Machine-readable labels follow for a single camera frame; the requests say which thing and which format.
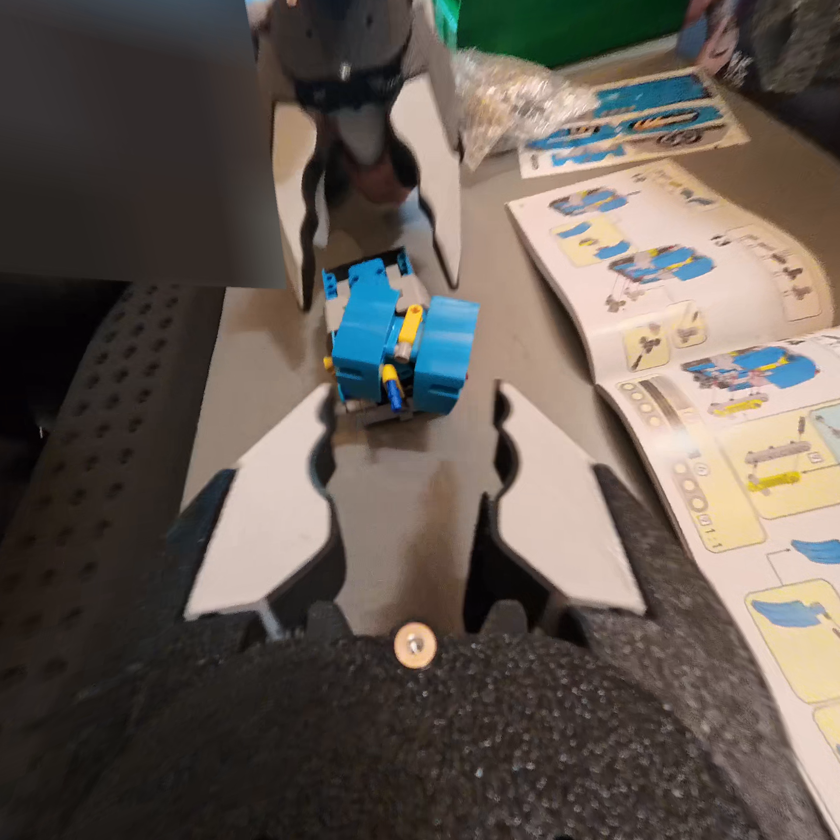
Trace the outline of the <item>grey desk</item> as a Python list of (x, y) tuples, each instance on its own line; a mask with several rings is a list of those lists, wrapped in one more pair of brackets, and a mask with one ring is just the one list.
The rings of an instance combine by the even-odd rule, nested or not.
[[(822, 263), (838, 293), (838, 162), (750, 100), (726, 99), (751, 142), (680, 156), (694, 176), (788, 231)], [(463, 598), (482, 495), (500, 486), (492, 424), (496, 380), (526, 397), (593, 459), (610, 466), (674, 533), (623, 422), (592, 385), (570, 317), (524, 250), (507, 202), (590, 173), (524, 181), (514, 153), (485, 159), (462, 181), (458, 293), (480, 304), (469, 380), (447, 417), (370, 430), (339, 420), (329, 482), (347, 574), (338, 602), (358, 634), (419, 620), (464, 630)], [(384, 250), (400, 233), (429, 290), (446, 292), (416, 198), (395, 227), (350, 199), (335, 214), (330, 267)], [(206, 380), (182, 509), (322, 382), (322, 293), (301, 313), (291, 290), (228, 288)]]

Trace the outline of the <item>dark toy robot box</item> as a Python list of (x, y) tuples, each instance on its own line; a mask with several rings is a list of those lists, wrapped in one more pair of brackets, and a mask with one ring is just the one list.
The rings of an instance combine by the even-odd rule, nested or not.
[(692, 1), (676, 54), (839, 157), (838, 1)]

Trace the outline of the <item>black perforated panel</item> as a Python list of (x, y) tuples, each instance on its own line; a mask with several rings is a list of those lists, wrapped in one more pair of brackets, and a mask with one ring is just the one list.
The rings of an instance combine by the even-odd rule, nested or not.
[(225, 293), (132, 286), (80, 364), (2, 543), (2, 734), (120, 668), (182, 500)]

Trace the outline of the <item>clear plastic parts bag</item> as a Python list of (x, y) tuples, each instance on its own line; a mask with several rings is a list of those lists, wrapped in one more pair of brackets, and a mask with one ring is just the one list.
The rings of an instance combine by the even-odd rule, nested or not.
[(491, 154), (586, 119), (597, 104), (592, 88), (524, 59), (458, 49), (451, 66), (463, 162), (472, 172)]

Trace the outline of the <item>blue grey toy brick model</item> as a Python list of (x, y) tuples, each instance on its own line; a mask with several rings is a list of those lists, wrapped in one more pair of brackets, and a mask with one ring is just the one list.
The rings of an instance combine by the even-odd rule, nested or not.
[[(333, 376), (341, 409), (362, 426), (446, 416), (469, 378), (480, 305), (432, 296), (405, 247), (322, 271)], [(392, 412), (384, 381), (398, 379)]]

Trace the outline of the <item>person's left hand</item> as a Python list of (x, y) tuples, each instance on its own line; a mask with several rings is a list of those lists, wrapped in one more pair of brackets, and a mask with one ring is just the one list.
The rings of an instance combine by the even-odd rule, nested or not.
[(399, 207), (413, 190), (397, 177), (387, 152), (375, 163), (354, 164), (352, 178), (355, 189), (367, 201), (376, 205)]

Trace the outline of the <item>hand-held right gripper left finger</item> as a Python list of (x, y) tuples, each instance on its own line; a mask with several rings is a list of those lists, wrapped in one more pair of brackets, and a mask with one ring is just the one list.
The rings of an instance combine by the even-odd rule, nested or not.
[(254, 616), (267, 635), (291, 635), (311, 601), (331, 600), (337, 587), (312, 592), (317, 565), (331, 553), (343, 566), (343, 545), (327, 484), (334, 469), (335, 415), (330, 385), (320, 384), (222, 470), (222, 499), (192, 587), (184, 620)]

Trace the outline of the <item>open instruction booklet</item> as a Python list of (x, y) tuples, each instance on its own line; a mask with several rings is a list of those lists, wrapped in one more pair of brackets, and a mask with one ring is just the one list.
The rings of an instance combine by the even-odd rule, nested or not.
[(839, 338), (823, 268), (670, 160), (507, 210), (838, 838)]

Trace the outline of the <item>green plastic bin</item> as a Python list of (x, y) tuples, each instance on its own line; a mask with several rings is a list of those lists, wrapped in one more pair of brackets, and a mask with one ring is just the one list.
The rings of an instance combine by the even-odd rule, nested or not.
[(433, 1), (437, 32), (477, 49), (555, 68), (679, 31), (688, 1)]

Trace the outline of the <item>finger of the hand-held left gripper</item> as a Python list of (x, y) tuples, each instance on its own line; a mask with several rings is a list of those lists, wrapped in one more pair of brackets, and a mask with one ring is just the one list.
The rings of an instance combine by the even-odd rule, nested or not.
[(273, 179), (280, 222), (280, 241), (287, 285), (300, 310), (310, 310), (314, 290), (320, 223), (329, 226), (322, 178), (327, 153), (319, 141), (318, 122), (301, 106), (276, 102), (273, 107)]
[(463, 250), (460, 156), (449, 142), (428, 71), (404, 81), (389, 123), (395, 141), (413, 163), (418, 202), (431, 226), (444, 278), (451, 290), (457, 290)]

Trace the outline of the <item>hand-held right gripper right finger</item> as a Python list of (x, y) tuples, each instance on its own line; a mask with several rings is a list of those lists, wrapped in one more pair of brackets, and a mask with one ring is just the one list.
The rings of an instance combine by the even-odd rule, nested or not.
[(493, 397), (500, 481), (485, 493), (466, 583), (466, 631), (517, 602), (528, 629), (552, 603), (643, 616), (646, 604), (596, 474), (596, 462), (518, 388)]

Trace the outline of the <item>blue sticker sheet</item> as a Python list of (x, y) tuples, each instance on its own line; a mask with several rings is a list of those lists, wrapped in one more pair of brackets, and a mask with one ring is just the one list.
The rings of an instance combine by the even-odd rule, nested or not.
[(729, 148), (750, 137), (717, 84), (687, 68), (597, 86), (594, 108), (518, 152), (521, 178)]

